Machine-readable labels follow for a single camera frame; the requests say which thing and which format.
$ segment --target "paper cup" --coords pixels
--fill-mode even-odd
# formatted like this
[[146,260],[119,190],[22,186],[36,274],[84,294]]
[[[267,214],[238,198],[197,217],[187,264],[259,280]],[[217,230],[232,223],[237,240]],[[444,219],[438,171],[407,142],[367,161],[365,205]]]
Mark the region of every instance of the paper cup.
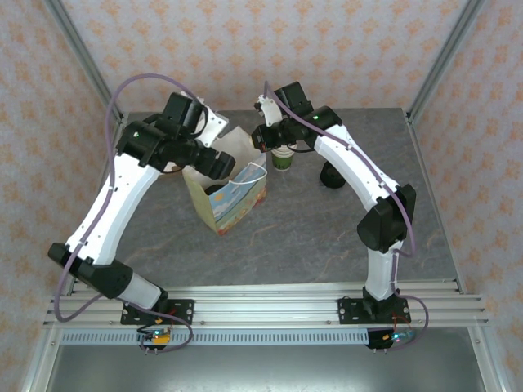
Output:
[[272,164],[275,169],[279,172],[286,172],[293,162],[294,151],[288,149],[287,146],[281,146],[278,149],[272,151]]

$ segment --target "gray marble surface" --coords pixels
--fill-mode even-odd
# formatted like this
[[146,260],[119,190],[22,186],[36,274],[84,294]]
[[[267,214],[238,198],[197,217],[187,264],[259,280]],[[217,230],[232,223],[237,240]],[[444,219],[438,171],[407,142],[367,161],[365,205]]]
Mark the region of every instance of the gray marble surface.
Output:
[[[418,254],[400,260],[399,279],[453,278],[454,263],[401,109],[337,113],[386,174],[418,193]],[[254,110],[222,114],[247,132],[262,122]],[[196,215],[181,175],[162,176],[141,200],[117,258],[161,286],[364,281],[367,250],[356,233],[364,209],[348,185],[322,186],[323,164],[310,153],[295,154],[284,173],[268,165],[266,201],[222,237]]]

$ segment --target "orange patterned wall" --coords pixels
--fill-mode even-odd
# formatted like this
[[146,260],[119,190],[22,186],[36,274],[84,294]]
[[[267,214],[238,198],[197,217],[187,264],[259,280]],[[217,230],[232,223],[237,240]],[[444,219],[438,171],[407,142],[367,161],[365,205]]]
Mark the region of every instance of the orange patterned wall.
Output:
[[20,390],[60,273],[47,259],[92,199],[103,106],[41,0],[0,2],[0,379]]
[[[408,108],[466,0],[65,0],[106,82],[156,72],[218,109],[251,109],[267,78],[316,104]],[[170,86],[131,85],[124,110]]]
[[488,1],[417,126],[467,288],[523,385],[523,2]]

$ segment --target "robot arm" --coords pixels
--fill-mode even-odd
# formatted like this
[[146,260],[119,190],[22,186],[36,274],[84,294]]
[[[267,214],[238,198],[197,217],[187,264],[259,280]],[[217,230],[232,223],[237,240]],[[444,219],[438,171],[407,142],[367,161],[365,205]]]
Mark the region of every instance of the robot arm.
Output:
[[[213,179],[228,177],[235,160],[210,148],[227,123],[226,118],[209,107],[173,93],[161,114],[129,124],[116,147],[113,196],[80,249],[70,273],[107,298],[120,298],[145,309],[161,307],[167,293],[115,260],[118,243],[136,206],[167,163],[174,162],[179,167],[191,165]],[[67,243],[52,244],[48,255],[55,262],[65,266],[71,250],[80,243],[101,209],[108,190],[109,178]]]
[[[358,235],[368,248],[369,274],[364,287],[371,301],[379,303],[391,298],[393,253],[400,249],[406,237],[406,224],[397,206],[391,201],[390,189],[404,204],[412,221],[415,191],[410,185],[398,184],[377,167],[355,143],[342,120],[327,106],[314,110],[298,82],[275,91],[279,99],[296,115],[327,133],[344,140],[350,146],[346,149],[328,136],[320,136],[291,118],[284,118],[279,106],[270,97],[260,96],[255,108],[263,113],[266,123],[253,133],[253,144],[261,151],[269,151],[282,145],[291,145],[304,140],[309,147],[325,157],[335,171],[351,186],[362,202],[367,215],[358,225]],[[373,169],[380,174],[383,183],[354,154],[358,150]]]

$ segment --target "metal floor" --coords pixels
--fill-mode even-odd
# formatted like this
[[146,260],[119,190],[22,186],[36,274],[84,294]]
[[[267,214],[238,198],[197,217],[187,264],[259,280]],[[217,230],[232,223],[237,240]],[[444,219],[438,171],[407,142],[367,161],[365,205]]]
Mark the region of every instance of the metal floor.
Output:
[[[454,278],[402,110],[336,111],[387,175],[418,192],[413,223],[418,255],[400,261],[398,279]],[[247,132],[262,123],[255,110],[221,113]],[[269,162],[266,201],[223,237],[196,215],[181,175],[163,176],[129,222],[117,258],[162,286],[364,281],[367,250],[356,233],[364,209],[348,185],[322,186],[323,164],[315,153],[295,154],[284,173]]]
[[407,350],[362,345],[63,346],[47,392],[483,392],[466,328],[431,329]]

